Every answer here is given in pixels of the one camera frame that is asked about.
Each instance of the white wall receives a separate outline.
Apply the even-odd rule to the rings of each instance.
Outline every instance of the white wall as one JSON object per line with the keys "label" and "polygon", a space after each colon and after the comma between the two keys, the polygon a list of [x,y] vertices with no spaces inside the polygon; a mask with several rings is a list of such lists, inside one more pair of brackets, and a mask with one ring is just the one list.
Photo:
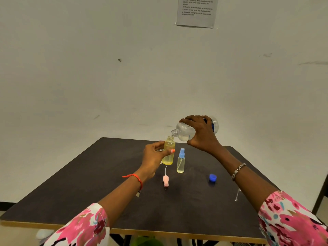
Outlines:
{"label": "white wall", "polygon": [[177,0],[0,0],[0,201],[100,137],[165,139],[209,114],[222,144],[313,207],[328,172],[328,0],[219,0],[214,29],[177,27],[176,13]]}

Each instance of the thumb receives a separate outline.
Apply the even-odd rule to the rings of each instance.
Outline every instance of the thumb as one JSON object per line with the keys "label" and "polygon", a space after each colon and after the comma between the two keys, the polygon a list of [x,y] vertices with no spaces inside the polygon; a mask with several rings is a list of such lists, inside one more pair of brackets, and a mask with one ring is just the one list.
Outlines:
{"label": "thumb", "polygon": [[173,154],[175,152],[175,149],[166,149],[165,151],[160,152],[160,154],[162,155],[162,158]]}

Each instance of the hand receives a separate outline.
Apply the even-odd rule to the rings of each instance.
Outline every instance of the hand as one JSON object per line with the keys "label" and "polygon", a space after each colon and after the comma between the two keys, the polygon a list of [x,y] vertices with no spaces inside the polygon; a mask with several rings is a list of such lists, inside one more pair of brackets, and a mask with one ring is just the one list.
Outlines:
{"label": "hand", "polygon": [[181,119],[179,122],[185,123],[196,130],[195,136],[191,140],[187,141],[188,145],[191,145],[212,155],[217,150],[217,148],[221,146],[213,132],[212,119],[210,117],[187,116],[185,119]]}
{"label": "hand", "polygon": [[175,152],[175,149],[168,149],[158,152],[157,150],[164,148],[165,141],[155,142],[145,146],[140,168],[135,172],[142,182],[146,182],[155,175],[162,159]]}

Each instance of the instruction sheet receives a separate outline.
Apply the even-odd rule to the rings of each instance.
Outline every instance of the instruction sheet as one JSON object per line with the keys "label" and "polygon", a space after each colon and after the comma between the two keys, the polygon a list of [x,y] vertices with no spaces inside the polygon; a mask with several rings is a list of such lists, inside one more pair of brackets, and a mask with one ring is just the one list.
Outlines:
{"label": "instruction sheet", "polygon": [[177,25],[213,28],[218,0],[179,0]]}

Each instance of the floral sleeve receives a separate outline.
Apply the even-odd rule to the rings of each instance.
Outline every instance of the floral sleeve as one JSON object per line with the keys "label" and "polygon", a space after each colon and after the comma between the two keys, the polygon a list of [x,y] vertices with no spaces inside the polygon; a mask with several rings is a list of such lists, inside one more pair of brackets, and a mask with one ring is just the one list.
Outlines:
{"label": "floral sleeve", "polygon": [[271,194],[258,218],[270,246],[328,245],[327,226],[285,192]]}
{"label": "floral sleeve", "polygon": [[105,210],[99,204],[92,204],[56,231],[44,246],[107,245],[103,240],[109,234],[106,227],[109,227],[109,222]]}

